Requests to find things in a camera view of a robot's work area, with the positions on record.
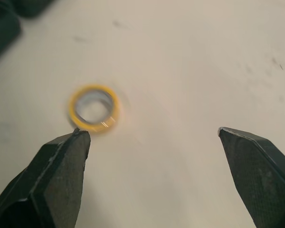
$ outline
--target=metal ring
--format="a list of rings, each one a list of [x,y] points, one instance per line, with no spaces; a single ring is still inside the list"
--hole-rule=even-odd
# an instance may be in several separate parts
[[[98,93],[104,95],[103,98],[98,98],[108,110],[106,115],[99,122],[89,122],[81,117],[77,111],[77,106],[81,99],[83,99],[89,93]],[[103,85],[88,85],[80,89],[75,93],[69,103],[69,115],[72,122],[82,130],[99,133],[109,130],[115,125],[119,115],[119,103],[114,91]]]

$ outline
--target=white table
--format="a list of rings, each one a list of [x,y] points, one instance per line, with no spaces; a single ring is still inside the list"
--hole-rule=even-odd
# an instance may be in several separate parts
[[[77,228],[252,228],[220,126],[285,154],[284,0],[57,0],[0,57],[0,193],[72,132],[80,86],[121,119],[93,137]]]

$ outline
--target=scratch mark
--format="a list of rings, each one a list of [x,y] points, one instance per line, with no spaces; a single ring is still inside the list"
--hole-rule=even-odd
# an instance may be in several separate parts
[[[246,71],[247,71],[247,73],[249,73],[249,74],[252,74],[253,72],[252,72],[252,69],[249,67],[249,66],[246,66]]]
[[[118,28],[118,29],[129,29],[128,26],[126,26],[125,24],[123,24],[123,23],[121,23],[120,21],[117,21],[117,20],[114,20],[114,21],[112,22],[112,24],[113,24],[116,28]]]
[[[84,37],[80,37],[80,36],[73,36],[73,40],[76,43],[90,43],[90,41]]]

